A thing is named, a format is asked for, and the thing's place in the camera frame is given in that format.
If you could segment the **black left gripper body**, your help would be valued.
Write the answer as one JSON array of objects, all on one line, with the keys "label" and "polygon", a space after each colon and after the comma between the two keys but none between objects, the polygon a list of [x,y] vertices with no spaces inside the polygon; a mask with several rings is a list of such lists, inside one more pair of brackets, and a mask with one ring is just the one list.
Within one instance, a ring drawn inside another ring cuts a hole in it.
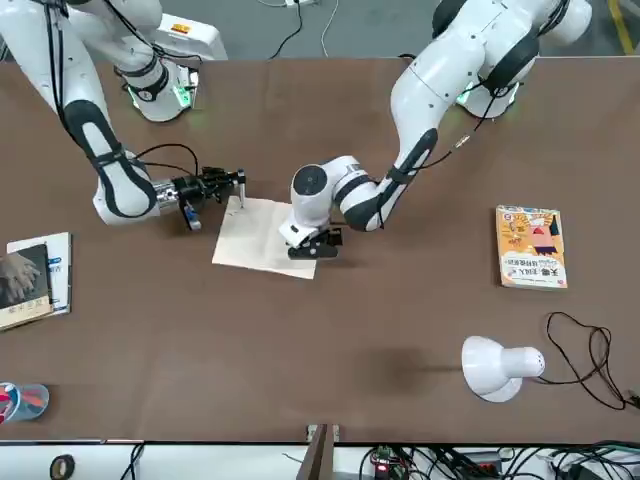
[{"label": "black left gripper body", "polygon": [[335,246],[338,249],[343,245],[342,229],[339,227],[330,227],[315,236],[306,239],[302,243],[302,248],[312,259],[330,259],[327,257],[327,247]]}]

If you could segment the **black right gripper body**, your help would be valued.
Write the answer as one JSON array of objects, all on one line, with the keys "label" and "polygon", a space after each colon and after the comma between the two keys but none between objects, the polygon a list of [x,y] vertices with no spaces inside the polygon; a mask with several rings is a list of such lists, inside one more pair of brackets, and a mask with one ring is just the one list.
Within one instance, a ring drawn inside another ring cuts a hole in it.
[{"label": "black right gripper body", "polygon": [[185,175],[172,180],[180,201],[203,201],[206,188],[199,176]]}]

